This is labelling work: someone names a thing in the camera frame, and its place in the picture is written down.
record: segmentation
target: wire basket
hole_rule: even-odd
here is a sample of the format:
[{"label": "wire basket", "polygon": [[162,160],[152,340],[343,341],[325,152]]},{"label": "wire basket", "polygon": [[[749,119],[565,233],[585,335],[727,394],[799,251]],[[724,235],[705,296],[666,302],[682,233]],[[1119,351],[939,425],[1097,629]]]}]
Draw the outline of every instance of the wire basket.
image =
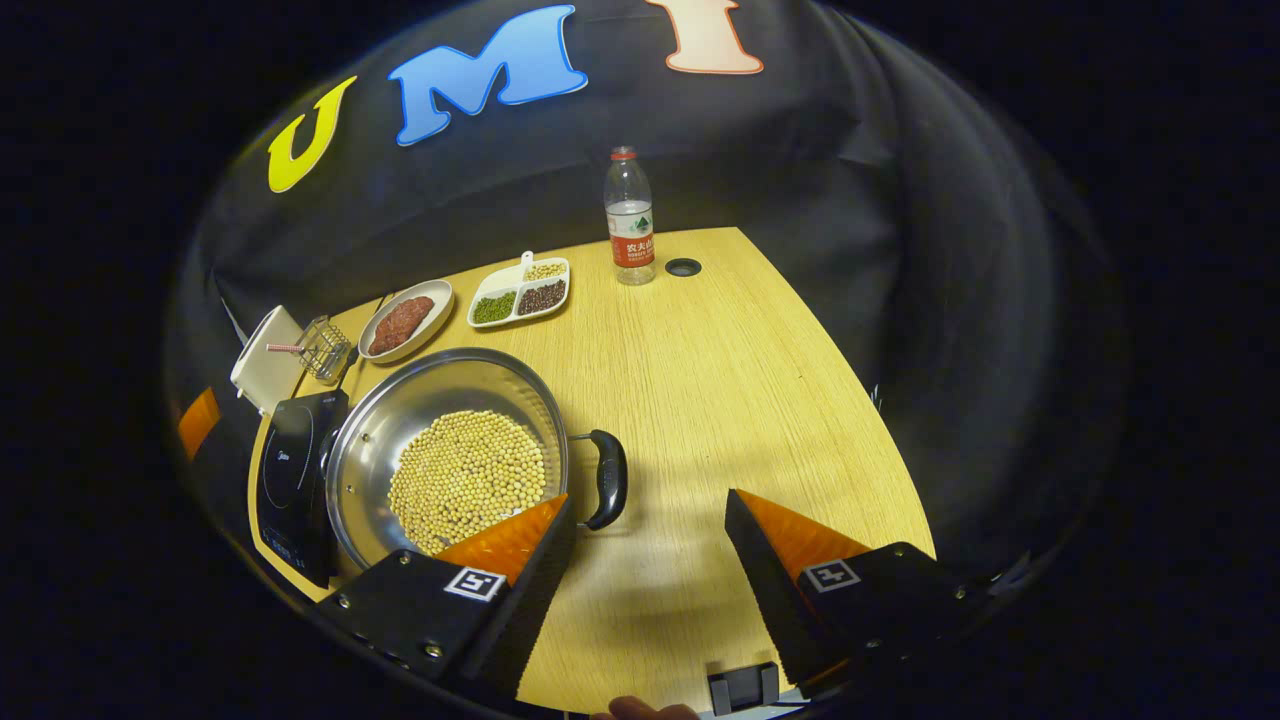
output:
[{"label": "wire basket", "polygon": [[311,377],[324,384],[334,384],[347,363],[351,341],[329,322],[329,315],[307,323],[298,345],[302,346],[298,359]]}]

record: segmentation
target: black induction cooker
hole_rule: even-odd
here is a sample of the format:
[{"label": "black induction cooker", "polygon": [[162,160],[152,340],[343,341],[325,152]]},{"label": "black induction cooker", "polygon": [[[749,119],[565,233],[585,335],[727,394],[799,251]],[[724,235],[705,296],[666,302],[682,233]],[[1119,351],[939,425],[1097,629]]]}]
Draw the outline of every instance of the black induction cooker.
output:
[{"label": "black induction cooker", "polygon": [[340,389],[284,400],[271,414],[257,477],[257,530],[282,560],[321,588],[334,566],[321,457],[347,416]]}]

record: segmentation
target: white plate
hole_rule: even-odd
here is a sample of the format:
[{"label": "white plate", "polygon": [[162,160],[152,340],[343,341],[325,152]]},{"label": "white plate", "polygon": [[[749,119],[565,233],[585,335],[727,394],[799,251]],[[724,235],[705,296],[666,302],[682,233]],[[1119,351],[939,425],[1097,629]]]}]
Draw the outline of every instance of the white plate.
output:
[{"label": "white plate", "polygon": [[[549,278],[543,278],[538,281],[524,282],[525,269],[530,265],[548,265],[552,263],[559,263],[564,265],[564,272],[558,275],[552,275]],[[472,328],[492,328],[495,325],[506,325],[507,323],[513,323],[516,320],[527,320],[530,318],[540,318],[543,315],[550,315],[552,313],[561,309],[564,301],[568,300],[568,278],[570,266],[568,260],[563,258],[543,258],[541,260],[534,260],[534,254],[525,251],[520,256],[518,265],[511,265],[500,270],[494,270],[485,279],[480,281],[480,287],[476,288],[475,297],[471,299],[471,307],[467,309],[467,324]],[[561,301],[545,310],[539,310],[538,313],[530,313],[527,315],[517,314],[520,311],[520,299],[525,296],[526,290],[532,290],[535,287],[541,287],[544,284],[552,284],[556,281],[564,281],[564,296]],[[476,311],[476,304],[484,297],[502,297],[508,292],[516,293],[516,302],[511,306],[511,314],[500,320],[493,320],[492,323],[476,323],[472,320]]]},{"label": "white plate", "polygon": [[[383,318],[389,315],[401,302],[406,300],[413,300],[415,297],[430,297],[435,305],[431,311],[422,318],[422,322],[417,324],[417,329],[413,334],[408,337],[403,343],[383,352],[381,355],[370,355],[369,346],[372,345],[374,337],[378,334],[378,323],[383,322]],[[365,329],[360,333],[360,356],[371,360],[378,364],[396,363],[406,356],[411,355],[419,347],[422,347],[426,341],[431,340],[444,324],[445,318],[449,316],[449,310],[453,309],[453,286],[448,281],[426,281],[425,283],[417,283],[416,286],[406,290],[404,292],[397,295],[396,297],[387,301],[374,316],[365,323]]]}]

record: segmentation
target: pot handle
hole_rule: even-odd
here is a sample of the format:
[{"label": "pot handle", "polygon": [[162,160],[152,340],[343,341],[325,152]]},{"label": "pot handle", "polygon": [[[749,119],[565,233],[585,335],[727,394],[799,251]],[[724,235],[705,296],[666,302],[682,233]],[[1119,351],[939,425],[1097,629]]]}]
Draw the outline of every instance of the pot handle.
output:
[{"label": "pot handle", "polygon": [[342,430],[340,425],[337,427],[337,428],[334,428],[334,429],[332,429],[332,430],[329,430],[329,434],[325,436],[324,441],[320,442],[320,477],[321,478],[326,478],[326,479],[329,478],[329,455],[333,454],[333,445],[334,445],[334,441],[338,439],[338,432],[339,430]]},{"label": "pot handle", "polygon": [[588,439],[600,451],[600,462],[595,466],[595,489],[600,493],[600,505],[595,515],[581,528],[599,530],[618,519],[627,503],[627,454],[622,451],[618,438],[604,430],[591,430],[588,434],[570,436],[568,439]]}]

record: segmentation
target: water bottle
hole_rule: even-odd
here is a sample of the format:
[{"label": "water bottle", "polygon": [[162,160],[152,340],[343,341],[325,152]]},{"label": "water bottle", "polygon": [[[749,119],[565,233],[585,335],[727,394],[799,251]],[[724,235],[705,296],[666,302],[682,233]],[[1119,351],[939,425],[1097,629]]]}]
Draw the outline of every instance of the water bottle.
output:
[{"label": "water bottle", "polygon": [[622,284],[653,279],[653,195],[649,178],[628,145],[614,147],[613,165],[604,177],[604,214],[609,220],[613,265]]}]

